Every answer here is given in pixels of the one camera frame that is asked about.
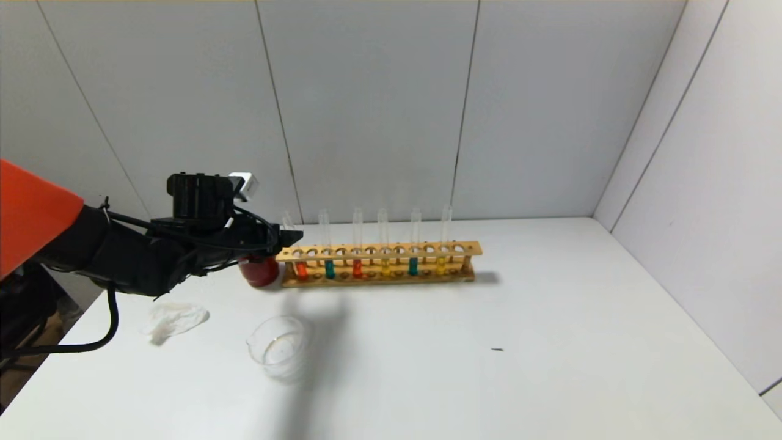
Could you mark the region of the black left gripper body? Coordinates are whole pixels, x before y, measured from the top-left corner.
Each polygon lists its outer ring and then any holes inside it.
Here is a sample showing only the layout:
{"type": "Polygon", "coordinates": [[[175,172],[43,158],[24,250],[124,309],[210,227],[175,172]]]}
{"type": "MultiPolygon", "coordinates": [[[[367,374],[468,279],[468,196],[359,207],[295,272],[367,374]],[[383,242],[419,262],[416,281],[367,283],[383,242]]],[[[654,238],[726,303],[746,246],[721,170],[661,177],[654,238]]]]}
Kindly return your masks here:
{"type": "Polygon", "coordinates": [[[279,242],[279,229],[260,216],[235,216],[238,244],[258,259],[273,257],[279,242]]]}

